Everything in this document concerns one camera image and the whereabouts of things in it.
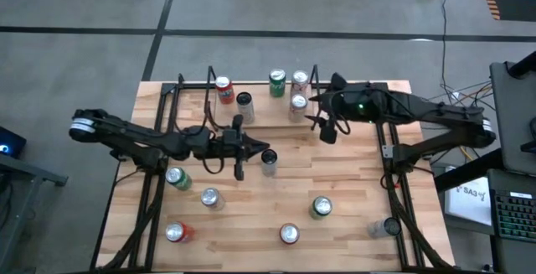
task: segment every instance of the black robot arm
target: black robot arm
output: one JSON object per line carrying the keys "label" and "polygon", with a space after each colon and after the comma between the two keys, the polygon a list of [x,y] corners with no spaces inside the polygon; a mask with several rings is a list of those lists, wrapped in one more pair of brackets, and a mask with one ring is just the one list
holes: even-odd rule
{"label": "black robot arm", "polygon": [[415,145],[400,144],[382,147],[382,153],[392,160],[397,171],[409,172],[421,156],[457,146],[482,148],[495,141],[495,133],[481,107],[448,106],[415,95],[388,90],[379,85],[349,84],[335,73],[326,92],[310,100],[317,101],[327,119],[308,116],[321,128],[320,138],[327,143],[337,141],[337,129],[349,134],[348,121],[408,124],[425,121],[449,127],[448,133]]}
{"label": "black robot arm", "polygon": [[243,180],[242,161],[267,149],[270,144],[242,132],[242,120],[241,115],[235,116],[232,126],[216,137],[207,127],[194,126],[180,132],[160,133],[109,115],[104,110],[77,110],[69,135],[78,142],[100,142],[112,149],[113,157],[130,157],[142,169],[165,170],[162,167],[166,157],[183,161],[193,154],[198,160],[222,160],[221,171],[223,159],[234,158],[234,175]]}

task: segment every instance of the can lid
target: can lid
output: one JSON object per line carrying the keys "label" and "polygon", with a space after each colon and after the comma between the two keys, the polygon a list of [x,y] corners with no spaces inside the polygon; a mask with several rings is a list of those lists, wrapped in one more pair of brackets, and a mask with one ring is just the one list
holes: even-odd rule
{"label": "can lid", "polygon": [[294,224],[284,224],[279,234],[281,239],[287,244],[293,244],[300,238],[300,231]]}
{"label": "can lid", "polygon": [[227,76],[218,76],[216,78],[216,86],[218,87],[226,87],[227,85],[230,85],[231,80]]}
{"label": "can lid", "polygon": [[218,201],[219,192],[215,188],[207,188],[201,193],[201,203],[213,205]]}
{"label": "can lid", "polygon": [[284,70],[281,70],[281,69],[273,69],[270,72],[270,77],[273,80],[283,80],[286,77],[286,73]]}
{"label": "can lid", "polygon": [[294,75],[292,76],[292,79],[299,83],[307,82],[309,79],[309,76],[304,71],[296,71],[294,72]]}
{"label": "can lid", "polygon": [[307,106],[307,99],[302,94],[296,94],[292,97],[292,105],[294,107],[306,107]]}
{"label": "can lid", "polygon": [[273,164],[277,161],[277,153],[274,152],[273,149],[266,149],[260,155],[260,159],[262,160],[263,163]]}
{"label": "can lid", "polygon": [[236,102],[241,106],[247,106],[251,102],[251,94],[248,92],[241,92],[236,96]]}
{"label": "can lid", "polygon": [[170,168],[166,172],[166,180],[169,183],[176,183],[183,177],[183,170],[181,168]]}
{"label": "can lid", "polygon": [[320,215],[329,215],[332,212],[332,201],[326,197],[318,197],[315,199],[315,210]]}
{"label": "can lid", "polygon": [[402,231],[400,223],[395,218],[388,218],[384,222],[385,232],[389,233],[392,236],[397,236]]}
{"label": "can lid", "polygon": [[170,241],[177,241],[183,237],[184,228],[181,223],[171,223],[166,228],[166,237]]}

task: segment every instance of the desk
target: desk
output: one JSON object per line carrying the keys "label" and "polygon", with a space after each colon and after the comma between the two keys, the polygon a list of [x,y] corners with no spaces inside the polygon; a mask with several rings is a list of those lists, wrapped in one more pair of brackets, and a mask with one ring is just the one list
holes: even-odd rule
{"label": "desk", "polygon": [[[153,127],[161,86],[161,82],[140,84],[131,118],[133,123]],[[267,84],[249,86],[268,89]],[[389,88],[409,92],[410,84],[407,80],[389,81]],[[180,127],[201,122],[203,100],[203,90],[181,91],[178,108]],[[399,270],[394,238],[372,240],[366,231],[368,223],[391,213],[387,192],[379,185],[383,167],[375,125],[351,123],[351,128],[351,135],[341,135],[337,144],[328,145],[318,139],[318,129],[311,132],[309,127],[246,127],[248,135],[269,142],[279,154],[275,178],[262,175],[260,155],[245,163],[245,181],[241,182],[233,176],[232,162],[226,163],[222,173],[211,175],[194,158],[184,162],[171,160],[171,166],[181,166],[191,175],[193,187],[180,192],[166,185],[152,269]],[[421,141],[419,124],[400,127],[399,138],[405,143]],[[209,165],[215,167],[217,163],[209,162]],[[428,167],[425,163],[419,166]],[[123,163],[117,178],[132,171],[132,163]],[[433,177],[429,173],[415,171],[408,175],[408,179],[418,226],[441,257],[454,264]],[[97,266],[105,265],[131,234],[142,183],[140,173],[115,187],[98,250]],[[221,191],[226,199],[222,211],[211,214],[201,205],[199,196],[207,187]],[[307,213],[312,199],[318,195],[326,195],[333,202],[333,212],[320,221],[310,219]],[[166,239],[163,234],[166,225],[174,220],[181,220],[196,230],[192,242],[176,244]],[[279,240],[278,230],[287,222],[296,224],[301,230],[300,240],[293,246],[285,246]],[[405,244],[407,251],[412,252],[407,230]],[[139,263],[143,262],[146,250],[142,240]],[[410,264],[414,265],[413,255],[409,256]]]}

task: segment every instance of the green soda can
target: green soda can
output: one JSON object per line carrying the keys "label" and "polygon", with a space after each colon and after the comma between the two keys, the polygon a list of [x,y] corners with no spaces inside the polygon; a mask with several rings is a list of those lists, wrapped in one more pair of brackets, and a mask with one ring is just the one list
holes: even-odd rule
{"label": "green soda can", "polygon": [[192,187],[192,178],[182,168],[170,168],[166,172],[166,181],[178,190],[188,190]]}
{"label": "green soda can", "polygon": [[332,201],[324,196],[319,196],[312,201],[309,214],[314,220],[321,220],[332,212]]}
{"label": "green soda can", "polygon": [[283,97],[285,95],[286,73],[281,69],[273,69],[270,72],[270,95]]}

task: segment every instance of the black floor stripe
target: black floor stripe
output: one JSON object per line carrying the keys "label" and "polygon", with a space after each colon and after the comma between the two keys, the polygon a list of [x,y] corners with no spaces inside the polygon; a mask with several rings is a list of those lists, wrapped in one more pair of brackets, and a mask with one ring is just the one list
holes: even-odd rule
{"label": "black floor stripe", "polygon": [[152,40],[151,50],[149,51],[149,56],[147,56],[147,62],[145,63],[145,69],[143,70],[142,81],[151,80],[152,69],[154,69],[154,64],[157,61],[158,50],[160,49],[160,43],[162,42],[162,34],[166,28],[166,23],[168,23],[169,13],[172,5],[173,0],[166,0],[164,3],[162,14],[160,15],[160,20],[158,21],[157,32]]}
{"label": "black floor stripe", "polygon": [[30,34],[113,34],[113,35],[153,35],[154,28],[61,28],[61,27],[11,27],[0,26],[4,33]]}
{"label": "black floor stripe", "polygon": [[[222,38],[276,38],[276,39],[378,39],[378,40],[430,40],[442,41],[442,34],[370,34],[342,32],[300,32],[300,31],[255,31],[255,30],[164,30],[167,36],[222,37]],[[511,42],[534,43],[536,36],[503,35],[447,35],[446,41],[461,42]]]}

